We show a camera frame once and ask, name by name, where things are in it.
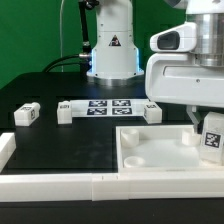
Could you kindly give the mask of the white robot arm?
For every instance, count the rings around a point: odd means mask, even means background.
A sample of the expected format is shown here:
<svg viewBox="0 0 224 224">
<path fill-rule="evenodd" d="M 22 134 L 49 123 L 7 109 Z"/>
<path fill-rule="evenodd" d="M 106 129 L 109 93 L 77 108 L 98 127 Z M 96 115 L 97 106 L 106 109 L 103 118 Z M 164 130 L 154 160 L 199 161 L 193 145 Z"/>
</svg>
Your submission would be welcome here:
<svg viewBox="0 0 224 224">
<path fill-rule="evenodd" d="M 97 14 L 97 44 L 87 77 L 124 85 L 145 77 L 155 102 L 185 104 L 194 124 L 199 106 L 224 108 L 224 0 L 164 0 L 186 11 L 186 21 L 150 38 L 154 54 L 145 70 L 133 43 L 132 0 L 79 0 Z"/>
</svg>

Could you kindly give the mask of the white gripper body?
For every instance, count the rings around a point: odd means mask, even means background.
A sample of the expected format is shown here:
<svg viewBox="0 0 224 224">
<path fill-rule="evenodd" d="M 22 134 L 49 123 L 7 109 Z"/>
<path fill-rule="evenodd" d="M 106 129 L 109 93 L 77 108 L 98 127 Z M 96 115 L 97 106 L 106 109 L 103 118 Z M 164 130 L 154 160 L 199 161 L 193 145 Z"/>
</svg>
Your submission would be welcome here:
<svg viewBox="0 0 224 224">
<path fill-rule="evenodd" d="M 197 25 L 182 25 L 153 35 L 154 54 L 146 66 L 145 92 L 151 101 L 224 108 L 224 67 L 199 65 L 192 53 Z"/>
</svg>

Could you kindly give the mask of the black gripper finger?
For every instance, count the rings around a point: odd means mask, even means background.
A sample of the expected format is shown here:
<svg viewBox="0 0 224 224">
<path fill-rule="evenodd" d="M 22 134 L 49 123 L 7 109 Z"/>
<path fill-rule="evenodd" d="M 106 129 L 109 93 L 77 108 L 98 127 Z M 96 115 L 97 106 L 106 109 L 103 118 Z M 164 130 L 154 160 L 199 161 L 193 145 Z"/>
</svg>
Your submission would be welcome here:
<svg viewBox="0 0 224 224">
<path fill-rule="evenodd" d="M 194 132 L 197 133 L 199 124 L 201 122 L 201 116 L 200 113 L 198 112 L 198 107 L 195 105 L 187 105 L 186 112 L 193 123 Z"/>
</svg>

